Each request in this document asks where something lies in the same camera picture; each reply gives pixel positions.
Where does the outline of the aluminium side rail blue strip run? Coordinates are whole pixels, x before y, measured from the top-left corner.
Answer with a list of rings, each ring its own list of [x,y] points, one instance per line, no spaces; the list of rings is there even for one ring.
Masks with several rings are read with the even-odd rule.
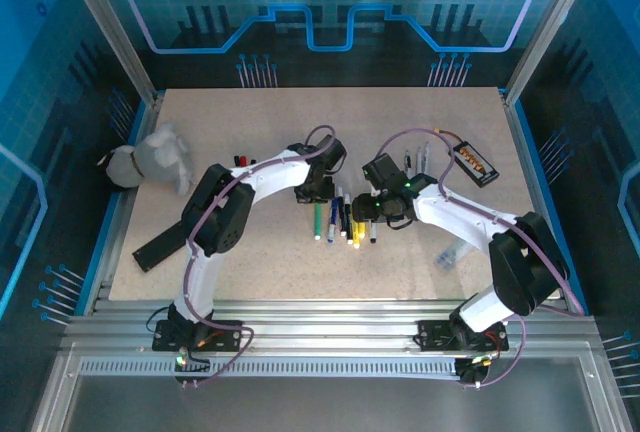
[[[140,104],[131,127],[128,144],[136,144],[154,130],[164,96],[165,91],[159,90],[154,105],[148,106],[144,102]],[[76,302],[75,316],[91,315],[102,283],[110,282],[115,276],[136,194],[135,190],[129,190],[111,195],[86,270],[84,284]]]
[[[568,283],[576,300],[580,303],[583,312],[589,315],[589,307],[580,284],[571,252],[561,226],[556,207],[553,202],[551,190],[543,171],[542,162],[534,138],[519,101],[509,104],[506,100],[506,90],[498,89],[505,109],[513,141],[517,150],[520,164],[525,176],[529,194],[536,212],[540,213],[549,224],[558,247],[569,269]]]

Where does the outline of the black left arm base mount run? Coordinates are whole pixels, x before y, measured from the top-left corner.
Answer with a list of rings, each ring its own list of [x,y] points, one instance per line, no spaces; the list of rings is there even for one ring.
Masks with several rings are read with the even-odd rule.
[[[238,352],[243,323],[237,320],[218,322],[216,327],[194,323],[182,317],[174,305],[162,308],[167,317],[152,331],[151,348],[156,352]]]

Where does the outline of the aluminium front rail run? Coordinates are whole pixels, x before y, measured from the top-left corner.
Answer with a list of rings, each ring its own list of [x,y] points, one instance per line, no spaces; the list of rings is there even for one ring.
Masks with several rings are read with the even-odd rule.
[[[150,316],[161,301],[96,301],[92,314],[70,319],[61,349],[85,355],[148,354]],[[445,319],[453,300],[219,300],[215,315],[240,320],[255,332],[248,354],[257,356],[415,356],[417,323]],[[525,357],[569,356],[602,342],[591,317],[536,311],[507,325],[510,347]]]

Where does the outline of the aluminium frame post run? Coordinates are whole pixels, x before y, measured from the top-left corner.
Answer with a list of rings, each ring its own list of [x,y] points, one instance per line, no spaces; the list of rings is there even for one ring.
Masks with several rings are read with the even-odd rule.
[[[576,0],[552,0],[507,84],[504,105],[513,108]]]
[[[158,99],[143,63],[109,0],[83,0],[141,100],[153,107]]]

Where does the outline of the grey metal front panel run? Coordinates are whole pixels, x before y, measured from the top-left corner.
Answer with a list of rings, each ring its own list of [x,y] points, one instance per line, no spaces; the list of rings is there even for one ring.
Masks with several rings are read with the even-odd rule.
[[[411,378],[89,376],[59,360],[27,432],[640,432],[596,356],[525,358],[475,390]]]

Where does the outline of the black flat rectangular plate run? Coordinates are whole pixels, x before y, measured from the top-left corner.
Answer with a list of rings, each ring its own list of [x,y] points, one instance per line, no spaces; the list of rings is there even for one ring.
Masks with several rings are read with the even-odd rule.
[[[185,246],[186,237],[179,221],[132,253],[138,267],[147,273]]]

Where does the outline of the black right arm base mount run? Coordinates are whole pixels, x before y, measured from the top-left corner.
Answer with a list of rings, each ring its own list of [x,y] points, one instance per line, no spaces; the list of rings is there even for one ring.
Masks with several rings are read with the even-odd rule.
[[[418,321],[412,340],[422,352],[502,352],[510,348],[504,321],[475,332],[462,320],[458,310],[447,319]]]

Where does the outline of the grey plush toy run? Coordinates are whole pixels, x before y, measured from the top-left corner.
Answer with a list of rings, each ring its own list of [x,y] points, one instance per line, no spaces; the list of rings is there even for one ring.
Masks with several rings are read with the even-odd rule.
[[[172,122],[161,124],[135,146],[112,149],[96,167],[119,189],[137,188],[145,182],[171,184],[183,197],[195,180],[188,144]]]

